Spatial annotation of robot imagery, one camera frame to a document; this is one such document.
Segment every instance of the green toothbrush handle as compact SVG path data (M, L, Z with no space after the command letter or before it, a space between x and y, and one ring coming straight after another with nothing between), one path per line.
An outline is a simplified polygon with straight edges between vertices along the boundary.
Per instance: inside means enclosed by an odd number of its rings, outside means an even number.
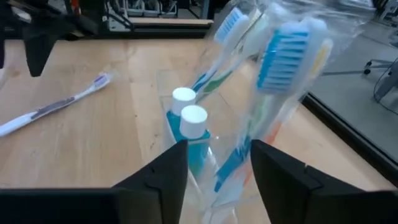
M221 78L210 81L204 88L203 94L197 99L197 103L204 100L212 91L220 87L221 84L233 73L233 70L226 72Z

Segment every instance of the white toothbrush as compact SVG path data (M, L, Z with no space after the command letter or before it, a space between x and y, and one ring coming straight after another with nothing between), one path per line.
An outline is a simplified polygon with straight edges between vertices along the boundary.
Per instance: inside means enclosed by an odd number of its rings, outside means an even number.
M87 88L85 91L83 91L73 97L52 103L46 107L38 109L37 111L22 115L18 118L13 119L12 121L7 122L6 124L1 125L0 126L0 137L3 137L19 128L47 115L47 114L50 114L54 111L64 108L64 107L82 99L83 97L89 95L90 93L94 93L95 91L102 89L110 81L111 81L111 76L107 73L102 73L100 76L98 76L94 80L93 84L89 88Z
M253 24L253 27L246 34L239 49L238 59L227 68L221 75L212 77L211 80L200 90L201 97L197 98L197 103L203 100L208 94L220 87L223 82L244 62L248 57L258 53L259 44L264 42L265 28L267 27L267 16L262 15L261 18Z
M312 74L326 32L325 22L312 17L285 23L276 32L257 81L258 90L272 97L266 104L261 97L256 100L255 104L262 102L263 107L257 111L259 116L254 115L256 119L251 124L255 125L249 128L251 139L265 136L286 100L301 92Z
M213 62L210 69L205 74L200 76L199 79L193 84L191 87L192 90L198 92L217 72L225 59L231 55L249 24L249 17L243 14L236 7L234 7L228 16L225 17L225 20L220 25L214 36L215 42L222 46L221 53L215 62Z
M271 3L268 7L268 12L284 18L289 15L286 11L277 3ZM262 43L266 40L266 29L268 26L269 18L265 14L261 14L259 10L253 12L252 21L250 23L248 32L244 35L243 41L240 41L238 45L239 57L238 59L226 69L221 75L212 77L207 85L202 89L200 97L197 98L197 103L204 100L212 91L219 88L223 82L236 70L238 67L250 56L259 52Z
M249 121L244 127L241 142L217 172L216 191L246 160L250 140L262 139L271 129L286 100L302 89L311 74L326 31L326 24L314 18L286 22L275 30L264 53L253 90Z

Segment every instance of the small bottle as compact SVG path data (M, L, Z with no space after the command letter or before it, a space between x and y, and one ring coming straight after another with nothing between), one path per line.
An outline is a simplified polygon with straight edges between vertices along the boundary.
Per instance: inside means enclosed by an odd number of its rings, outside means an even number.
M209 131L206 130L207 112L201 106L190 105L181 110L180 136L188 139L188 165L192 175L198 179L208 152Z
M190 88L180 87L173 91L172 107L166 114L170 129L174 138L179 134L181 122L181 110L189 105L195 104L197 94Z

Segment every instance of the wooden table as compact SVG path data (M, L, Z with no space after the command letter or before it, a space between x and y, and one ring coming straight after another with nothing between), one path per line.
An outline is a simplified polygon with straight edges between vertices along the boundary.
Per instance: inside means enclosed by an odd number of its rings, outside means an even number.
M1 138L0 187L110 187L153 160L164 150L156 74L191 70L203 44L202 40L59 42L43 75L31 78L21 43L7 42L0 123L84 90L104 69L117 74L100 92ZM220 90L237 113L247 97L241 88L249 83L245 69ZM394 188L303 106L274 145L364 190ZM256 209L265 213L261 204ZM254 217L247 215L246 223L259 222Z

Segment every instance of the toothbrush head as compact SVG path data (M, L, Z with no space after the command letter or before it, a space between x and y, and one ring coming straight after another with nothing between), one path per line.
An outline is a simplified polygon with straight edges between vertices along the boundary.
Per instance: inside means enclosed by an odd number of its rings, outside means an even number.
M250 18L250 24L249 27L251 27L262 15L261 11L257 8L255 8L253 11L250 12L249 18Z
M268 94L291 94L305 72L300 71L310 31L306 24L286 22L274 32L264 53L257 89Z
M252 27L246 34L244 40L242 41L241 54L245 57L254 55L258 53L260 49L261 42L264 41L266 36L266 28L268 26L268 17L266 15L262 15L258 18L255 24L252 24Z
M93 82L93 86L95 90L99 90L104 88L107 84L111 82L111 75L108 73L101 73Z
M234 7L216 31L214 40L223 47L235 47L249 24L249 17Z

